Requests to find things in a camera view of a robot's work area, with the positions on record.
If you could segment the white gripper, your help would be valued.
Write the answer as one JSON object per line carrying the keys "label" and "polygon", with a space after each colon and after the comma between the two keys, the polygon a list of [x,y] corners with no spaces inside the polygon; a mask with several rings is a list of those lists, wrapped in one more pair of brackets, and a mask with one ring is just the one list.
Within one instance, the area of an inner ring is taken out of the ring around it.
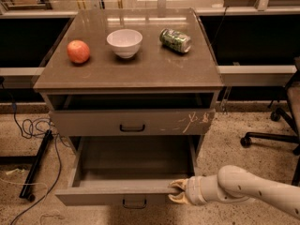
{"label": "white gripper", "polygon": [[193,176],[187,179],[171,181],[170,188],[180,188],[185,191],[177,195],[169,194],[169,199],[174,203],[192,205],[205,205],[213,198],[213,176]]}

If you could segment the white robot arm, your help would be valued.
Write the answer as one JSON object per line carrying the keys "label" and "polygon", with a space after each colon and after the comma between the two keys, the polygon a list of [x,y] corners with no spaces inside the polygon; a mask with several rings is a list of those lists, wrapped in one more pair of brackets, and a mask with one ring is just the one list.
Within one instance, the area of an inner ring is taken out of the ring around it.
{"label": "white robot arm", "polygon": [[249,203],[257,199],[300,218],[300,187],[263,179],[233,165],[222,167],[215,175],[174,180],[170,187],[180,189],[176,195],[169,194],[174,203],[201,206],[210,202]]}

